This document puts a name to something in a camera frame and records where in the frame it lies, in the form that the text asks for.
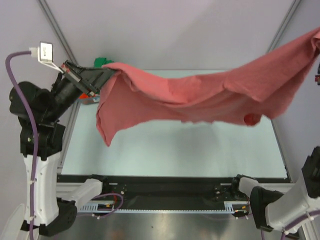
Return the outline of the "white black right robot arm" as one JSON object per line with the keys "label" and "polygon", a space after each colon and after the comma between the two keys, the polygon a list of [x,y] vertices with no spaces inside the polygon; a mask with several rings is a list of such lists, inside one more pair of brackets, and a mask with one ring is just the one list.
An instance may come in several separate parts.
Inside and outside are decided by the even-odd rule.
{"label": "white black right robot arm", "polygon": [[294,234],[320,215],[320,147],[315,147],[306,158],[299,179],[286,193],[268,190],[256,179],[242,174],[233,179],[230,190],[237,201],[249,197],[257,229]]}

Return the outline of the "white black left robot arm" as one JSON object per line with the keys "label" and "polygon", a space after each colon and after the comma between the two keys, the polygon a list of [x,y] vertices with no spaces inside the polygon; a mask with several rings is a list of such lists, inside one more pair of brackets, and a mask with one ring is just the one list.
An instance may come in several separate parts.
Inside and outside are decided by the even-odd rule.
{"label": "white black left robot arm", "polygon": [[91,199],[110,196],[108,179],[100,175],[89,176],[65,197],[57,197],[56,186],[66,129],[59,123],[60,117],[82,94],[99,94],[114,73],[109,68],[81,67],[65,61],[51,89],[22,81],[10,91],[9,110],[21,125],[20,152],[28,176],[23,231],[55,236],[73,225],[77,211]]}

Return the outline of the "pink polo shirt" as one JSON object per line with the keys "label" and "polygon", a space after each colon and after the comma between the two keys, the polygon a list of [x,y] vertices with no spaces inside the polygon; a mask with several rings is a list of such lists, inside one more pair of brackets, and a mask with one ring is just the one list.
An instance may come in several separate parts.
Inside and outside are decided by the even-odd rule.
{"label": "pink polo shirt", "polygon": [[160,77],[115,62],[100,90],[96,128],[110,145],[117,132],[152,120],[255,126],[293,101],[320,53],[318,28],[243,66],[218,73]]}

